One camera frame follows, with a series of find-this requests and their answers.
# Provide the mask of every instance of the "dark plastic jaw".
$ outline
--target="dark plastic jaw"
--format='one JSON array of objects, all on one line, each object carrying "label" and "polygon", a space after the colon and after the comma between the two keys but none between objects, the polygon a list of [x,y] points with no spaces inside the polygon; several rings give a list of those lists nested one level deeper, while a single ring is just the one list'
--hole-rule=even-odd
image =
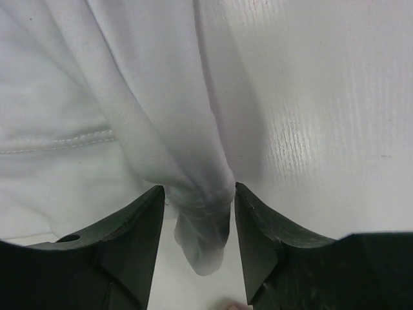
[{"label": "dark plastic jaw", "polygon": [[56,243],[0,242],[0,309],[146,309],[164,200],[154,187]]},{"label": "dark plastic jaw", "polygon": [[236,223],[255,310],[413,309],[413,233],[335,241],[290,221],[240,183]]}]

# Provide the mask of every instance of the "white cloth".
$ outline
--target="white cloth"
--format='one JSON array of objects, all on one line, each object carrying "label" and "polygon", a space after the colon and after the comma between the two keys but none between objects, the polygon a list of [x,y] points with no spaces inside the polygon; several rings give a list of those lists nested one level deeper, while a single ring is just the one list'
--hole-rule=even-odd
[{"label": "white cloth", "polygon": [[181,211],[195,271],[215,271],[234,177],[192,0],[0,0],[0,238],[90,225],[141,179]]}]

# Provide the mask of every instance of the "stitched seam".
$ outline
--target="stitched seam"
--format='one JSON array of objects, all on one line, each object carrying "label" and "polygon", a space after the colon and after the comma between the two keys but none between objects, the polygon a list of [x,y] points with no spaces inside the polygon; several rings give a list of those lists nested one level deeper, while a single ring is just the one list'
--hole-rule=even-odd
[{"label": "stitched seam", "polygon": [[6,144],[9,143],[23,143],[23,142],[41,142],[41,143],[64,143],[64,142],[76,142],[76,140],[80,140],[80,139],[85,139],[85,138],[89,138],[92,136],[98,136],[98,135],[110,135],[112,133],[112,130],[103,130],[103,131],[98,131],[98,132],[92,132],[90,134],[83,134],[81,136],[78,137],[74,137],[71,139],[61,139],[61,140],[46,140],[46,139],[15,139],[12,141],[7,141]]},{"label": "stitched seam", "polygon": [[69,142],[69,141],[75,141],[75,140],[87,138],[87,137],[90,137],[90,136],[96,136],[98,134],[109,134],[109,133],[112,133],[112,131],[111,130],[104,130],[104,131],[93,132],[91,134],[83,134],[82,136],[74,137],[72,139],[53,140],[52,142],[57,142],[57,143]]},{"label": "stitched seam", "polygon": [[43,152],[46,150],[63,150],[63,149],[72,149],[75,147],[82,147],[85,145],[90,145],[90,144],[96,144],[96,143],[101,143],[101,142],[108,142],[108,141],[114,141],[116,140],[115,138],[112,139],[101,139],[101,140],[94,140],[82,144],[73,144],[73,145],[65,145],[64,147],[50,147],[50,148],[45,148],[45,149],[23,149],[23,150],[4,150],[0,152],[0,154],[15,154],[15,153],[24,153],[24,152]]}]

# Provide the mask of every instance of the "folded fabric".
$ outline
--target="folded fabric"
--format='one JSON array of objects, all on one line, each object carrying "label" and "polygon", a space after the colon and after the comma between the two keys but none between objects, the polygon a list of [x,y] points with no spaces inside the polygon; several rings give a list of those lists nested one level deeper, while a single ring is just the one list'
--hole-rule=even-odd
[{"label": "folded fabric", "polygon": [[235,188],[210,109],[192,0],[0,4],[98,104],[135,174],[165,186],[181,212],[176,239],[195,271],[215,271]]}]

